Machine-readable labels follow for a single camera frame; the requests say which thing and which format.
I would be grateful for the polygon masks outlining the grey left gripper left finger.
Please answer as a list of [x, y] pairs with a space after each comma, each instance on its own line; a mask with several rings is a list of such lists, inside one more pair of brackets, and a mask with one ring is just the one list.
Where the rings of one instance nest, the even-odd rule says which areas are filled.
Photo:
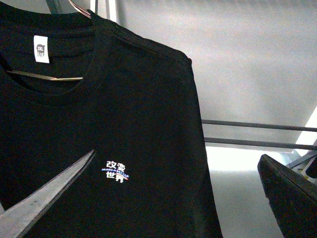
[[0, 215], [0, 236], [22, 238], [86, 170], [96, 152], [90, 151], [27, 198]]

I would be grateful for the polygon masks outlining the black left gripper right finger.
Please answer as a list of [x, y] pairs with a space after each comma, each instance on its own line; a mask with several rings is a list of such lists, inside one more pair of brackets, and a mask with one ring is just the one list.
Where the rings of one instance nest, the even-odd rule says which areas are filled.
[[258, 172], [270, 208], [285, 238], [317, 237], [317, 186], [264, 154]]

